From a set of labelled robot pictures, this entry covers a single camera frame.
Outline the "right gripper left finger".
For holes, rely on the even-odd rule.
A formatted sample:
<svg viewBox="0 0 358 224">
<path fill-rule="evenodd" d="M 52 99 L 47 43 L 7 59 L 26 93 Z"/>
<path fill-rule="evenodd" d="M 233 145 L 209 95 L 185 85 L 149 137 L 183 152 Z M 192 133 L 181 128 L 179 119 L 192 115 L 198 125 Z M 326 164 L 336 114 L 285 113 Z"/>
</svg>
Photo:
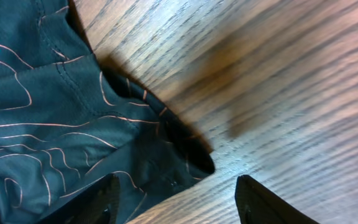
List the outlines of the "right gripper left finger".
<svg viewBox="0 0 358 224">
<path fill-rule="evenodd" d="M 109 174 L 38 224 L 115 224 L 120 191 L 119 178 Z"/>
</svg>

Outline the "black printed cycling jersey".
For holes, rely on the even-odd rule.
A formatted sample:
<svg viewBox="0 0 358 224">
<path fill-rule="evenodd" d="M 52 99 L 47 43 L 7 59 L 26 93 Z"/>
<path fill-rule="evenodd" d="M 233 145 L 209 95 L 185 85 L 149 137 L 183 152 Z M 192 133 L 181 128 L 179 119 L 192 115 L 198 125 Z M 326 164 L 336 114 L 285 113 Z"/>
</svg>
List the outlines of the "black printed cycling jersey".
<svg viewBox="0 0 358 224">
<path fill-rule="evenodd" d="M 0 1 L 0 223 L 38 223 L 109 174 L 126 223 L 213 172 L 159 99 L 99 66 L 68 1 Z"/>
</svg>

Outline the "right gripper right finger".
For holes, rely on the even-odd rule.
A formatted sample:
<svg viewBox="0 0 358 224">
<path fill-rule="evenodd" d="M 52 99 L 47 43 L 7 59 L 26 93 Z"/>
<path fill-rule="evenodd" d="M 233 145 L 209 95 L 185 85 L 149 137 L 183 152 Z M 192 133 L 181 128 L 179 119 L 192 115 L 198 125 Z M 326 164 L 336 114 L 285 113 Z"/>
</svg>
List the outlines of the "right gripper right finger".
<svg viewBox="0 0 358 224">
<path fill-rule="evenodd" d="M 237 178 L 234 198 L 242 224 L 317 224 L 249 175 Z"/>
</svg>

